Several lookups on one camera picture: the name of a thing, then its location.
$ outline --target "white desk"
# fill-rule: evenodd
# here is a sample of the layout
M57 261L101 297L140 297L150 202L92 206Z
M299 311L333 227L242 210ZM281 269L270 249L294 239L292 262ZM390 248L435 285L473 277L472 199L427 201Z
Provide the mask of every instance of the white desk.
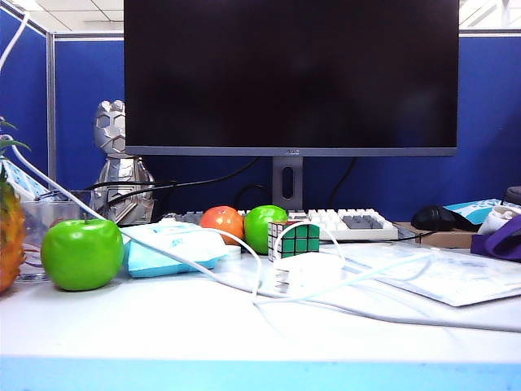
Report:
M237 279L253 260L221 261ZM452 308L368 281L335 300L380 314L521 325L521 298ZM383 323L312 305L258 310L200 273L0 297L2 391L521 389L521 334Z

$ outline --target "monitor screen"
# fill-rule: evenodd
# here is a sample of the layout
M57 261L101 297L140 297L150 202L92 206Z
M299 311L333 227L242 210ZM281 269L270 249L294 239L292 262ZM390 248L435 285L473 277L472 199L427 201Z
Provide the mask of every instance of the monitor screen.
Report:
M442 156L458 0L125 1L126 150Z

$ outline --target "cardboard box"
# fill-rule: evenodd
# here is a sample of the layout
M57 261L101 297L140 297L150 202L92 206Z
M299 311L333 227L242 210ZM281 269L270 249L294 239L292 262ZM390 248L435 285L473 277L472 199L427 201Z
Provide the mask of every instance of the cardboard box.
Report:
M409 231L411 236L430 232L416 229L411 226L409 222L397 222L396 225ZM470 248L472 235L475 235L475 232L453 229L451 231L439 231L434 234L423 236L422 238L417 238L416 242L436 247Z

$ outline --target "rubik's cube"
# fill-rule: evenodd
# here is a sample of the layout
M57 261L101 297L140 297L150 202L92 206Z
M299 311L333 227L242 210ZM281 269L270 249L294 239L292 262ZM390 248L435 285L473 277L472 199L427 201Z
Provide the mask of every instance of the rubik's cube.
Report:
M281 258L286 258L318 251L320 229L317 226L296 226L283 236L278 248L274 248L275 240L281 232L296 222L270 222L268 224L268 259L270 261L275 259L275 253L278 253Z

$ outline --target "figurine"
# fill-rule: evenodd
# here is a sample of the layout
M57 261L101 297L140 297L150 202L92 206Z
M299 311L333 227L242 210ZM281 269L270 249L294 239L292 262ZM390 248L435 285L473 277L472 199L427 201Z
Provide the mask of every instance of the figurine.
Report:
M94 190L91 204L94 209L120 225L146 224L150 222L154 200L152 192L130 195L113 205L112 200L132 191L153 187L132 182L153 182L140 156L125 153L125 104L120 100L98 105L94 122L94 142L107 154L107 161L99 175L98 183L120 182Z

